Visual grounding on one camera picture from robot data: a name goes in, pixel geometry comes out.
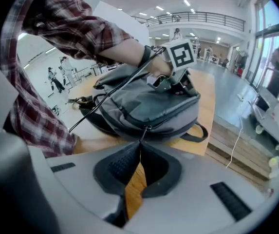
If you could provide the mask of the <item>person's left hand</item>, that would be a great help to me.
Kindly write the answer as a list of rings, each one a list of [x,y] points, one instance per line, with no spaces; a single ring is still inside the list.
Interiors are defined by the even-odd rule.
[[[172,74],[172,67],[160,56],[153,58],[152,61],[146,66],[146,70],[154,77],[170,77]]]

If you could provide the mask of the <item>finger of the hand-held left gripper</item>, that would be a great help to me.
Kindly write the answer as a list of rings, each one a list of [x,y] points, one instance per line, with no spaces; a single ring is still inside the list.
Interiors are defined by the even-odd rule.
[[[198,91],[195,89],[194,84],[191,81],[190,72],[186,69],[179,82],[177,83],[178,95],[188,95],[190,97],[196,97]]]

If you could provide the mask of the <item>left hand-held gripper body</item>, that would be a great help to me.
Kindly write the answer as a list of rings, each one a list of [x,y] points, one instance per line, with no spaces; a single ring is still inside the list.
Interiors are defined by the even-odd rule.
[[[170,77],[153,75],[147,78],[147,85],[157,92],[178,92],[177,83],[185,70],[193,67],[197,61],[192,44],[187,39],[176,39],[161,45],[159,53],[162,59],[172,67]]]

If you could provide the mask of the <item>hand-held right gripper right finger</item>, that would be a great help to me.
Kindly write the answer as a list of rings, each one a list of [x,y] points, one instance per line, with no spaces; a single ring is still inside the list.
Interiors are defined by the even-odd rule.
[[[266,198],[246,179],[204,156],[141,144],[147,187],[125,225],[134,234],[210,234],[237,226]]]

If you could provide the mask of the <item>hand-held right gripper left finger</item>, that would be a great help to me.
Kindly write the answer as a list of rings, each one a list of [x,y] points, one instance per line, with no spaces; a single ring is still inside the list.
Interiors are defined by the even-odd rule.
[[[128,221],[125,188],[140,162],[140,143],[47,159],[66,191],[84,208],[117,227]]]

